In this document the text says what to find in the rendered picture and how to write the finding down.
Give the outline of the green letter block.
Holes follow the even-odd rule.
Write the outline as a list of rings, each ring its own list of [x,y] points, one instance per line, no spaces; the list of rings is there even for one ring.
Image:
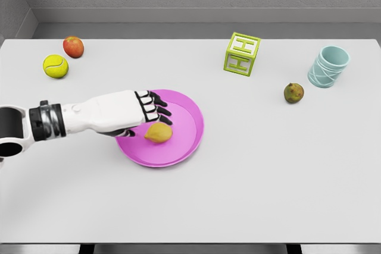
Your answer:
[[[249,77],[260,42],[260,38],[234,32],[226,49],[223,70]]]

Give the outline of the green brown pear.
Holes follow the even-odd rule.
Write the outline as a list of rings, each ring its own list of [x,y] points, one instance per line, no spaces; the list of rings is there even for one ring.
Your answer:
[[[298,83],[289,83],[283,91],[286,102],[294,104],[304,97],[304,88]]]

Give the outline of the yellow lemon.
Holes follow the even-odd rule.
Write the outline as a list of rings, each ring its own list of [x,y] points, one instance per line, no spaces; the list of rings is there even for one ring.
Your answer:
[[[171,139],[172,128],[165,123],[154,123],[147,129],[144,138],[154,143],[164,143]]]

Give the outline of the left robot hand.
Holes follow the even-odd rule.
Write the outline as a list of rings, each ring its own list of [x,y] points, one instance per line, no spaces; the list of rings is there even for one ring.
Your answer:
[[[89,102],[90,128],[107,136],[133,137],[130,129],[144,123],[173,124],[168,104],[151,90],[125,90],[97,96]]]

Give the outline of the light blue cup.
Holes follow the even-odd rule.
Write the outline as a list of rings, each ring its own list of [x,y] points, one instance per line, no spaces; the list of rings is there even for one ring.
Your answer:
[[[351,58],[346,50],[339,46],[325,46],[320,49],[307,78],[310,83],[320,88],[332,87]]]

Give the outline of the red apple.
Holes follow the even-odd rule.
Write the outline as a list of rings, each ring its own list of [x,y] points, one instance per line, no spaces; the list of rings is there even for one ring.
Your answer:
[[[80,58],[84,53],[84,44],[76,36],[68,36],[63,41],[64,52],[71,58]]]

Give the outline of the pink round plate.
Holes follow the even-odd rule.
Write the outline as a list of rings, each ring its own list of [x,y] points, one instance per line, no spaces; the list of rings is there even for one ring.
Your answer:
[[[154,90],[172,113],[173,135],[165,143],[153,143],[144,138],[151,123],[135,127],[134,137],[117,137],[121,151],[133,162],[152,168],[169,167],[184,161],[199,146],[204,134],[204,118],[199,106],[188,96],[174,91]]]

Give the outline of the yellow tennis ball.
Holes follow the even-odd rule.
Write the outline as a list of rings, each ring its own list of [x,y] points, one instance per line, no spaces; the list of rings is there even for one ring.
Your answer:
[[[53,79],[63,78],[68,73],[68,69],[68,62],[61,55],[48,55],[43,61],[44,73]]]

